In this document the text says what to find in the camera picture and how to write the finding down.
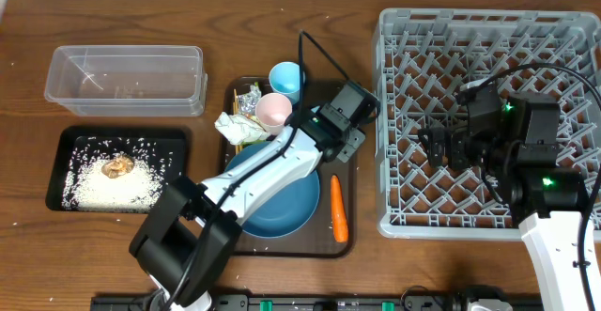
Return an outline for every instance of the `blue cup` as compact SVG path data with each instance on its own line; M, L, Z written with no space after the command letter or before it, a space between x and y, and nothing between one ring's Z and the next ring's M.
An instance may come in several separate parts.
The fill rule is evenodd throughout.
M281 62L270 71L270 85L273 92L280 93L290 99L292 104L299 101L301 84L300 67L294 62Z

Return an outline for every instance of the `crumpled paper towel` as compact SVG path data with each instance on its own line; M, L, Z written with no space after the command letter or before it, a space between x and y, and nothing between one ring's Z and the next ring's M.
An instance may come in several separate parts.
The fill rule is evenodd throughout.
M270 137L270 134L264 131L258 123L244 115L230 116L222 113L215 121L215 128L234 146L265 141Z

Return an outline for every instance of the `aluminum foil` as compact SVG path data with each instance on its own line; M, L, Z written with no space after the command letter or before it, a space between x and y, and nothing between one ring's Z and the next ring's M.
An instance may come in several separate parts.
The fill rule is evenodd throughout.
M238 95L239 114L254 116L254 109L260 99L261 90L258 86L251 86L249 93Z

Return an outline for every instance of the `orange carrot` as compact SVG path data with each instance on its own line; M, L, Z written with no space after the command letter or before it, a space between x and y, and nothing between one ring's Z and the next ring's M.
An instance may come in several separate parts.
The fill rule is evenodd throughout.
M333 223L334 238L338 242L348 241L347 216L342 200L342 189L336 175L332 175L330 181L331 196L331 221Z

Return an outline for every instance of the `wooden table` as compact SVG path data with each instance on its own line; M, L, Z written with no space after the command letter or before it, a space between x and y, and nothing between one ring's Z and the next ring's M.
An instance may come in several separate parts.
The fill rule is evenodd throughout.
M309 31L364 85L370 38L384 8L592 11L601 0L8 0L0 24L0 310L86 310L99 292L146 292L148 277L128 253L144 215L49 211L44 197L60 133L73 124L183 124L193 131L189 175L216 175L213 121L224 88L295 60ZM195 118L75 117L43 98L53 50L68 44L181 44L202 48L207 111ZM314 49L314 75L337 77ZM219 285L268 294L400 295L424 285L468 284L538 293L520 242L389 240L376 230L373 129L359 152L357 241L342 259L235 257Z

